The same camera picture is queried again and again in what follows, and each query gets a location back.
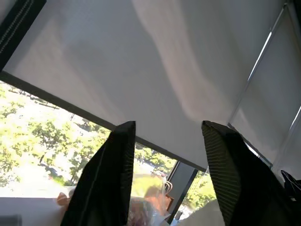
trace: white surface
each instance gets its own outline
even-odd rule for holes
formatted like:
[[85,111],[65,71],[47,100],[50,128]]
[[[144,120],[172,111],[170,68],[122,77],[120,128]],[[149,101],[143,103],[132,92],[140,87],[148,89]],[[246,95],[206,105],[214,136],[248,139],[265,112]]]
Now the white surface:
[[0,198],[0,215],[22,216],[22,226],[59,226],[64,210],[53,199]]
[[222,212],[217,200],[211,201],[203,208],[180,221],[178,226],[225,226]]
[[300,73],[301,52],[286,9],[232,124],[270,162],[301,105]]
[[284,0],[48,0],[5,71],[207,167]]
[[296,180],[301,180],[301,121],[298,122],[294,134],[287,146],[285,155],[279,163],[279,171],[285,170]]

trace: window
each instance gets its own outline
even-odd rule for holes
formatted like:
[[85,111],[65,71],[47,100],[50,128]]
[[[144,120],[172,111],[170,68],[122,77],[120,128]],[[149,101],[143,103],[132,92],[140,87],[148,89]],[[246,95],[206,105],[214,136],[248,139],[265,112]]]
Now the window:
[[[0,82],[0,196],[57,197],[77,184],[110,130]],[[134,173],[167,177],[176,160],[140,144]]]
[[246,146],[248,147],[248,149],[254,154],[256,155],[256,157],[258,157],[261,161],[263,161],[269,168],[272,168],[272,163],[270,163],[266,158],[261,157],[250,145],[248,145],[245,142]]
[[210,174],[199,171],[194,178],[177,214],[172,222],[175,225],[177,221],[186,219],[193,212],[204,207],[208,202],[216,199],[214,187]]
[[139,143],[135,145],[134,173],[136,174],[156,174],[167,178],[175,163],[175,159]]

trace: green foliage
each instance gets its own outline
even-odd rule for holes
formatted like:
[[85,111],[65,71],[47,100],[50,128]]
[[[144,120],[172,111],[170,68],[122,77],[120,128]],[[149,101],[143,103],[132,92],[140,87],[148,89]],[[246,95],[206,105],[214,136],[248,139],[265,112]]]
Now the green foliage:
[[135,158],[140,162],[149,162],[151,160],[152,150],[144,147],[143,149],[135,149]]
[[65,185],[65,181],[63,177],[52,177],[52,179],[61,186]]
[[151,156],[150,162],[156,166],[154,171],[159,170],[164,173],[169,173],[172,170],[176,160],[171,159],[166,155],[155,153]]
[[210,175],[199,171],[183,200],[183,205],[197,210],[214,199],[216,196]]
[[55,117],[47,118],[45,121],[31,121],[29,128],[32,134],[40,138],[40,144],[44,147],[35,156],[40,157],[40,163],[47,153],[51,153],[51,158],[47,158],[48,165],[53,164],[53,160],[59,153],[67,154],[68,149],[74,145],[74,128],[70,122],[60,124]]
[[[31,106],[37,107],[38,112],[35,109],[31,115]],[[77,183],[81,171],[110,131],[85,119],[75,123],[72,117],[61,117],[60,113],[63,110],[47,101],[0,82],[0,186],[18,179],[14,169],[22,165],[24,153],[31,164],[44,161],[55,168],[67,165],[63,173],[70,173],[71,180],[55,176],[53,179],[61,185]],[[62,156],[68,158],[63,163]],[[169,173],[176,160],[137,145],[135,170],[149,173],[143,162],[154,165],[154,171]]]
[[0,85],[0,187],[18,179],[13,168],[20,164],[22,153],[32,151],[36,142],[35,137],[26,129],[26,122],[7,117],[23,107],[23,104],[15,102],[20,98],[8,95],[9,88],[7,85]]
[[96,151],[104,144],[110,134],[108,129],[95,126],[95,124],[92,122],[90,122],[89,125],[93,128],[93,132],[90,132],[92,136],[82,136],[76,140],[76,149],[72,158],[70,159],[70,163],[73,165],[70,167],[72,183],[76,183],[78,181],[79,172],[83,170],[85,165],[93,157]]

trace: roller blind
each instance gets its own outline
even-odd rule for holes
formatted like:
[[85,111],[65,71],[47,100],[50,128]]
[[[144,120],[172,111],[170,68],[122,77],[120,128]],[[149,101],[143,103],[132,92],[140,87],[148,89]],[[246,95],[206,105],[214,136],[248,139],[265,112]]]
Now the roller blind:
[[233,122],[272,163],[301,105],[300,72],[301,53],[286,9]]
[[283,0],[48,0],[8,73],[206,167]]
[[295,179],[301,179],[301,121],[297,124],[294,134],[290,139],[286,152],[282,155],[279,163],[279,170],[285,170]]

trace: tree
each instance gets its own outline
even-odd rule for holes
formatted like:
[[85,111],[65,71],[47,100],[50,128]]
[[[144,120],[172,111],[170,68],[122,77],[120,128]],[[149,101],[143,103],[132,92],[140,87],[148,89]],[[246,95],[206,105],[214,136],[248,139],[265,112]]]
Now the tree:
[[106,128],[95,126],[92,122],[90,122],[90,125],[91,128],[93,128],[93,131],[89,133],[89,137],[81,136],[77,139],[73,157],[70,159],[70,163],[73,165],[70,167],[72,184],[78,181],[79,172],[82,171],[110,134],[110,131]]
[[10,94],[11,87],[0,84],[0,187],[18,179],[13,169],[21,162],[24,152],[31,152],[36,142],[35,137],[27,130],[27,123],[15,114],[24,105],[18,95]]
[[98,131],[101,128],[103,128],[100,125],[97,125],[87,119],[82,119],[82,121],[83,121],[83,124],[79,124],[78,126],[88,132]]
[[25,152],[32,152],[37,139],[22,120],[0,117],[0,186],[15,180],[13,169],[22,161]]
[[199,171],[182,204],[197,210],[214,199],[216,196],[210,175]]
[[147,147],[143,147],[142,149],[135,148],[135,158],[139,162],[147,162],[151,160],[152,150]]
[[44,147],[42,153],[35,153],[35,156],[40,157],[40,163],[42,163],[47,153],[52,154],[52,158],[47,158],[47,164],[51,165],[53,159],[60,152],[66,154],[68,147],[74,142],[72,124],[66,122],[62,125],[58,125],[58,119],[48,118],[46,121],[31,121],[29,126],[32,134],[40,138],[40,144]]
[[164,173],[169,173],[174,167],[176,160],[164,154],[155,153],[151,156],[150,162],[155,165],[154,171],[159,170]]

